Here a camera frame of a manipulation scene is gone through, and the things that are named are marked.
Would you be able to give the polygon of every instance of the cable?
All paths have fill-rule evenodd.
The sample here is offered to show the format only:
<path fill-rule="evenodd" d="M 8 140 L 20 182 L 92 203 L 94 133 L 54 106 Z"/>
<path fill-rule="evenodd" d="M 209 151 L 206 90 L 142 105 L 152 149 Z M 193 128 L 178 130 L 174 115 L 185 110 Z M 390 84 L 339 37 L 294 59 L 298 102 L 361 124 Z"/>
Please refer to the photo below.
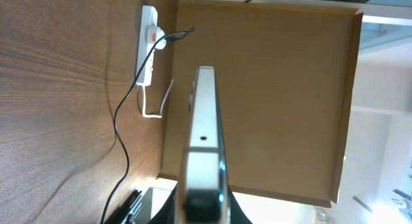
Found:
<path fill-rule="evenodd" d="M 162 115 L 162 114 L 163 114 L 163 107 L 164 107 L 164 105 L 165 105 L 165 102 L 166 102 L 166 99 L 167 99 L 167 95 L 169 94 L 170 89 L 172 88 L 173 82 L 174 82 L 174 79 L 172 79 L 172 80 L 170 81 L 170 86 L 169 86 L 169 88 L 167 89 L 165 96 L 163 97 L 162 104 L 160 105 L 159 115 L 146 114 L 146 90 L 145 90 L 145 86 L 141 86 L 141 85 L 138 85 L 138 86 L 137 86 L 137 93 L 139 93 L 139 86 L 142 87 L 142 94 L 143 94 L 143 98 L 142 98 L 142 100 L 143 100 L 142 116 L 143 116 L 143 117 L 145 117 L 145 118 L 162 118 L 162 116 L 163 116 L 163 115 Z"/>
<path fill-rule="evenodd" d="M 125 145 L 124 145 L 124 143 L 123 143 L 122 138 L 120 137 L 120 134 L 119 134 L 118 128 L 117 128 L 117 114 L 118 114 L 118 111 L 120 110 L 120 108 L 122 107 L 124 101 L 126 101 L 126 99 L 128 98 L 128 96 L 129 96 L 130 93 L 132 92 L 133 88 L 135 87 L 136 82 L 137 82 L 137 79 L 139 78 L 139 75 L 140 75 L 140 73 L 142 72 L 144 66 L 146 65 L 146 62 L 147 62 L 147 60 L 149 59 L 150 55 L 153 53 L 153 50 L 155 50 L 156 45 L 157 45 L 161 40 L 163 40 L 164 38 L 172 37 L 172 36 L 174 36 L 174 35 L 179 35 L 179 34 L 187 35 L 188 33 L 191 33 L 191 32 L 193 32 L 193 31 L 194 31 L 194 27 L 192 27 L 190 30 L 187 30 L 187 31 L 174 32 L 174 33 L 170 33 L 170 34 L 164 35 L 163 37 L 159 38 L 159 39 L 153 44 L 153 47 L 150 49 L 149 53 L 147 54 L 146 58 L 144 59 L 142 66 L 140 67 L 139 71 L 138 71 L 137 74 L 136 74 L 135 80 L 133 81 L 131 87 L 129 88 L 129 91 L 126 93 L 126 96 L 122 99 L 122 101 L 120 102 L 120 104 L 119 104 L 119 105 L 117 106 L 117 108 L 116 108 L 115 117 L 114 117 L 114 119 L 113 119 L 113 125 L 114 125 L 114 127 L 115 127 L 115 133 L 116 133 L 116 136 L 117 136 L 117 138 L 118 138 L 118 141 L 119 141 L 120 144 L 122 145 L 123 150 L 124 150 L 124 154 L 126 155 L 126 163 L 127 163 L 127 165 L 126 165 L 126 171 L 125 171 L 123 177 L 117 182 L 117 184 L 115 185 L 115 187 L 113 188 L 113 190 L 111 191 L 111 193 L 110 193 L 110 195 L 109 195 L 109 197 L 108 197 L 108 200 L 107 200 L 107 202 L 106 202 L 106 204 L 105 204 L 105 206 L 104 206 L 104 209 L 103 209 L 102 218 L 100 219 L 100 224 L 104 224 L 104 217 L 106 216 L 106 212 L 108 211 L 108 207 L 109 207 L 109 204 L 110 204 L 110 200 L 111 200 L 111 198 L 113 197 L 114 193 L 116 192 L 117 188 L 120 186 L 120 184 L 121 184 L 121 183 L 124 181 L 124 179 L 126 178 L 127 174 L 129 173 L 129 167 L 130 167 L 129 154 L 127 153 L 127 149 L 126 149 L 126 147 L 125 147 Z"/>

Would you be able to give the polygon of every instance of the white ceiling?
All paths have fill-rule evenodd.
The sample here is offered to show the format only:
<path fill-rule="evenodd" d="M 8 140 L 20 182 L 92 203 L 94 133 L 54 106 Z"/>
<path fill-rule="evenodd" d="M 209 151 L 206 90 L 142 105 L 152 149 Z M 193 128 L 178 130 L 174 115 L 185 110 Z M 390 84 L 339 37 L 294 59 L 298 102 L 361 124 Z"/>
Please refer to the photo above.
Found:
<path fill-rule="evenodd" d="M 359 55 L 358 61 L 363 64 L 412 69 L 412 42 Z"/>

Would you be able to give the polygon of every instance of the wood grain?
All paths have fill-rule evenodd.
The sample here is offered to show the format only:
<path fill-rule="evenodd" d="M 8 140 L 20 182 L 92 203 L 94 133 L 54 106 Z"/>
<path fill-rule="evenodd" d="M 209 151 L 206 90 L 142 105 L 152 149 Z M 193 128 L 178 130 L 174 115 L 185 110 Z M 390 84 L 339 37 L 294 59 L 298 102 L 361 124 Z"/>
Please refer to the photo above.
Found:
<path fill-rule="evenodd" d="M 112 117 L 135 75 L 142 5 L 166 33 L 177 0 L 0 0 L 0 223 L 97 223 L 126 169 Z M 156 53 L 147 109 L 169 85 L 173 45 Z M 108 214 L 160 170 L 164 119 L 136 91 L 118 118 L 131 168 Z"/>

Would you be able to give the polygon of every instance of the black cable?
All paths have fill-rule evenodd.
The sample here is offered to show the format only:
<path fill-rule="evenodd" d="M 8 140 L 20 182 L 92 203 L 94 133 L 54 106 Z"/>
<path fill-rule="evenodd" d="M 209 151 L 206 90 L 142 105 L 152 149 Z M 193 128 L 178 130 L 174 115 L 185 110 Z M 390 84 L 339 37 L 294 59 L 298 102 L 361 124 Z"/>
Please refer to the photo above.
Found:
<path fill-rule="evenodd" d="M 135 80 L 133 81 L 133 83 L 132 83 L 129 91 L 128 91 L 127 94 L 126 94 L 126 96 L 122 99 L 122 101 L 120 102 L 120 104 L 119 104 L 119 105 L 117 106 L 117 108 L 116 108 L 115 117 L 114 117 L 114 119 L 113 119 L 113 125 L 114 125 L 114 127 L 115 127 L 115 133 L 116 133 L 116 136 L 117 136 L 117 138 L 118 138 L 118 141 L 119 141 L 120 144 L 122 145 L 123 150 L 124 150 L 124 154 L 126 155 L 127 167 L 126 167 L 126 172 L 124 173 L 123 177 L 117 182 L 116 186 L 113 188 L 113 190 L 111 191 L 111 193 L 110 193 L 110 195 L 109 195 L 109 197 L 108 197 L 108 200 L 107 200 L 107 202 L 106 202 L 106 205 L 104 206 L 104 209 L 103 209 L 103 214 L 102 214 L 102 218 L 101 218 L 101 220 L 100 220 L 100 224 L 104 224 L 104 217 L 106 216 L 106 212 L 108 211 L 108 207 L 109 207 L 109 204 L 110 204 L 110 200 L 111 200 L 111 198 L 113 197 L 113 195 L 114 195 L 114 193 L 116 192 L 116 190 L 117 190 L 117 188 L 119 187 L 119 185 L 123 182 L 123 180 L 126 178 L 127 174 L 129 173 L 129 166 L 130 166 L 129 154 L 127 153 L 127 149 L 126 149 L 126 147 L 125 147 L 125 145 L 124 145 L 124 143 L 123 143 L 123 140 L 122 140 L 122 138 L 120 137 L 120 134 L 118 133 L 118 129 L 117 129 L 117 114 L 118 114 L 118 111 L 120 110 L 120 108 L 122 107 L 124 101 L 128 98 L 128 96 L 130 95 L 131 91 L 132 91 L 133 88 L 135 87 L 136 82 L 137 82 L 137 79 L 139 78 L 139 75 L 140 75 L 140 73 L 142 72 L 144 66 L 146 65 L 146 62 L 147 62 L 147 60 L 149 59 L 150 55 L 153 53 L 153 50 L 155 50 L 156 45 L 157 45 L 161 40 L 166 39 L 166 38 L 168 38 L 168 37 L 172 37 L 172 36 L 174 36 L 174 35 L 179 35 L 179 34 L 183 34 L 183 37 L 185 37 L 188 33 L 191 33 L 191 32 L 193 32 L 193 31 L 194 31 L 194 28 L 192 27 L 190 30 L 170 33 L 170 34 L 164 35 L 163 37 L 159 38 L 159 39 L 154 43 L 153 47 L 150 49 L 149 53 L 147 54 L 146 58 L 144 59 L 143 64 L 142 64 L 142 66 L 140 67 L 139 71 L 137 72 L 136 77 L 135 77 Z"/>

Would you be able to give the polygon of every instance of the white power strip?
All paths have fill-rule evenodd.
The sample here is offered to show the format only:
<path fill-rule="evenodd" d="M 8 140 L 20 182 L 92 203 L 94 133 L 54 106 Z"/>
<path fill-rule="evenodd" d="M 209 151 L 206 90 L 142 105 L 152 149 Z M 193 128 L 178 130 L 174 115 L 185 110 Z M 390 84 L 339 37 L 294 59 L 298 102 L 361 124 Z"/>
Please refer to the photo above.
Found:
<path fill-rule="evenodd" d="M 157 26 L 157 11 L 153 6 L 144 5 L 142 9 L 142 22 L 140 23 L 136 74 L 142 66 L 144 59 L 147 57 L 147 54 L 149 54 L 150 49 L 153 47 L 153 44 L 149 44 L 146 38 L 149 27 L 153 25 Z M 138 86 L 150 86 L 150 84 L 152 83 L 154 55 L 155 53 L 153 52 L 150 58 L 147 60 L 144 69 L 140 73 L 139 78 L 136 81 L 136 84 Z"/>

